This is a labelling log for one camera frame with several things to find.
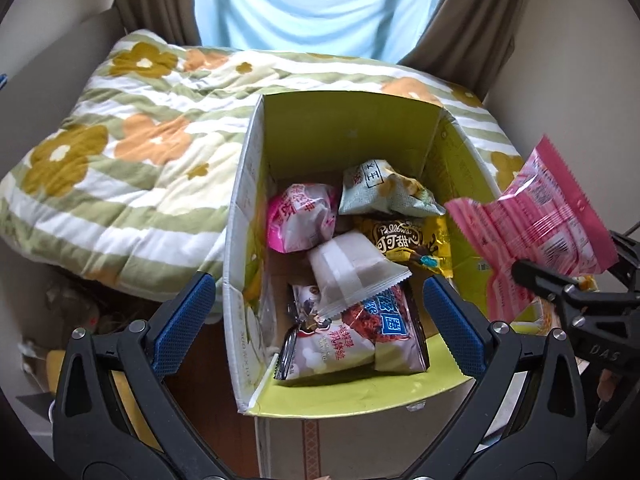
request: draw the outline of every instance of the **pillows snack package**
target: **pillows snack package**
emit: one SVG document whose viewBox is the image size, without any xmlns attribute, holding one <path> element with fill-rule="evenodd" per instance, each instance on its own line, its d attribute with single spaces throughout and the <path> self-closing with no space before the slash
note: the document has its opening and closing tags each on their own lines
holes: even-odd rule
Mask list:
<svg viewBox="0 0 640 480">
<path fill-rule="evenodd" d="M 279 253 L 305 251 L 334 235 L 336 190 L 326 184 L 292 184 L 269 202 L 267 243 Z"/>
<path fill-rule="evenodd" d="M 449 231 L 444 216 L 395 220 L 356 216 L 354 224 L 392 262 L 411 262 L 445 278 L 453 278 Z"/>
<path fill-rule="evenodd" d="M 446 207 L 494 271 L 489 320 L 511 322 L 534 299 L 511 278 L 516 260 L 569 276 L 599 274 L 618 260 L 609 232 L 546 136 L 498 200 L 455 198 Z"/>
<path fill-rule="evenodd" d="M 344 172 L 341 215 L 380 211 L 413 217 L 444 215 L 433 193 L 414 178 L 396 173 L 386 160 L 374 159 Z"/>
<path fill-rule="evenodd" d="M 332 318 L 411 275 L 409 269 L 385 258 L 357 231 L 319 245 L 308 252 L 308 257 L 320 289 L 320 317 Z"/>
<path fill-rule="evenodd" d="M 426 371 L 429 357 L 417 313 L 395 285 L 334 319 L 313 313 L 285 338 L 275 378 L 293 380 L 374 363 L 380 372 Z"/>
</svg>

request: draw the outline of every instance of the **metal screw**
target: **metal screw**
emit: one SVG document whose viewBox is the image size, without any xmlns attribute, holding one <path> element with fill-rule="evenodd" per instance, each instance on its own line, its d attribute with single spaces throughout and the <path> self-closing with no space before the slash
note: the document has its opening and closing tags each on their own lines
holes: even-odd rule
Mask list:
<svg viewBox="0 0 640 480">
<path fill-rule="evenodd" d="M 86 330 L 79 326 L 71 333 L 71 337 L 73 339 L 82 339 L 84 337 L 84 334 L 86 334 Z"/>
<path fill-rule="evenodd" d="M 560 330 L 559 328 L 555 328 L 553 334 L 558 341 L 564 341 L 566 339 L 566 333 L 564 330 Z"/>
<path fill-rule="evenodd" d="M 136 319 L 129 323 L 129 332 L 142 332 L 146 327 L 146 321 L 144 319 Z"/>
<path fill-rule="evenodd" d="M 571 320 L 571 324 L 576 328 L 580 328 L 582 325 L 586 323 L 586 319 L 584 316 L 576 316 Z"/>
<path fill-rule="evenodd" d="M 494 332 L 498 334 L 506 334 L 509 331 L 509 325 L 503 321 L 496 321 L 493 324 Z"/>
</svg>

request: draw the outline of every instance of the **window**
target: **window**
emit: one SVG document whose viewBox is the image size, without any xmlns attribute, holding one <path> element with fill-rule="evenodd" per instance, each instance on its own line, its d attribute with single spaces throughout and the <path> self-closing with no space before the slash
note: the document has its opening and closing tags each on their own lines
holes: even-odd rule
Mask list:
<svg viewBox="0 0 640 480">
<path fill-rule="evenodd" d="M 398 62 L 438 0 L 195 0 L 202 44 Z"/>
</svg>

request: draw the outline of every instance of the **white plastic cup package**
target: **white plastic cup package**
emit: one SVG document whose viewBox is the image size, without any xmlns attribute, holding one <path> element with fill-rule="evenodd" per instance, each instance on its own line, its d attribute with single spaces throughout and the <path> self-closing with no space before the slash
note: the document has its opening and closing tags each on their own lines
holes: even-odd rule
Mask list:
<svg viewBox="0 0 640 480">
<path fill-rule="evenodd" d="M 365 235 L 350 231 L 308 253 L 320 289 L 318 316 L 333 317 L 411 276 L 393 263 Z"/>
</svg>

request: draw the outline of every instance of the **pink wrapper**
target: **pink wrapper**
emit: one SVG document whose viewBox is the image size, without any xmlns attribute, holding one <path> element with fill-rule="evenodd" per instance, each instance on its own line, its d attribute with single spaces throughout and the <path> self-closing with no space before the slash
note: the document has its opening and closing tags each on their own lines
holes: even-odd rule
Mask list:
<svg viewBox="0 0 640 480">
<path fill-rule="evenodd" d="M 269 202 L 267 243 L 279 253 L 311 249 L 334 235 L 336 190 L 325 184 L 292 184 Z"/>
<path fill-rule="evenodd" d="M 569 276 L 599 274 L 618 260 L 609 232 L 546 136 L 498 200 L 455 198 L 445 206 L 494 272 L 486 292 L 491 321 L 513 321 L 534 299 L 511 279 L 516 260 Z"/>
</svg>

